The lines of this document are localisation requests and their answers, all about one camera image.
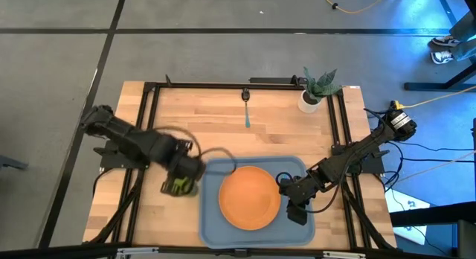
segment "person's foot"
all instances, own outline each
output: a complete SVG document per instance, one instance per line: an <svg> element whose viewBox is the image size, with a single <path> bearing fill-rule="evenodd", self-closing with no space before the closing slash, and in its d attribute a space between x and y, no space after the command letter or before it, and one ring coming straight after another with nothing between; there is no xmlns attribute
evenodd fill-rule
<svg viewBox="0 0 476 259"><path fill-rule="evenodd" d="M450 51L438 51L431 53L431 59L437 65L442 65L454 60L454 56Z"/></svg>
<svg viewBox="0 0 476 259"><path fill-rule="evenodd" d="M453 36L439 36L431 40L434 44L445 46L445 47L454 47L461 43L461 41L455 39Z"/></svg>

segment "orange plate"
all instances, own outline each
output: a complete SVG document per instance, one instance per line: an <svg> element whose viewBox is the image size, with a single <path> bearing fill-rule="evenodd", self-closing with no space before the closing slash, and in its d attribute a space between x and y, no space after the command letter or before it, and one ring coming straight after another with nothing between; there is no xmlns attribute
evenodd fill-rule
<svg viewBox="0 0 476 259"><path fill-rule="evenodd" d="M258 167L244 166L225 177L218 201L230 224L243 230L257 230L276 217L281 196L273 176Z"/></svg>

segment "concrete floor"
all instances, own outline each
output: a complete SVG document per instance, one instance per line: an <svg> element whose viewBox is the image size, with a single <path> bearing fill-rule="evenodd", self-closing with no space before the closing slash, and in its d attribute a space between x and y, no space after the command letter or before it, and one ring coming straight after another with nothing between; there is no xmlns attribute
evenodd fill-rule
<svg viewBox="0 0 476 259"><path fill-rule="evenodd" d="M374 0L335 0L349 10ZM107 28L118 0L0 0L0 28ZM463 0L448 0L454 15ZM450 28L439 0L384 0L359 15L334 11L323 0L126 0L119 28ZM0 153L30 163L0 172L0 250L35 245L38 229L87 95L104 35L0 34ZM125 80L246 82L337 68L336 82L360 85L370 109L390 100L417 103L442 93L406 92L406 81L444 82L469 61L435 65L430 37L377 35L117 35L94 103L116 106ZM411 139L429 147L472 148L473 94L459 95L408 114L418 123ZM78 244L102 140L85 138L52 245ZM385 156L395 170L399 155ZM456 158L402 147L410 158ZM435 164L405 162L402 176ZM475 199L474 168L454 164L397 184L396 189L436 205ZM177 255L171 258L184 258Z"/></svg>

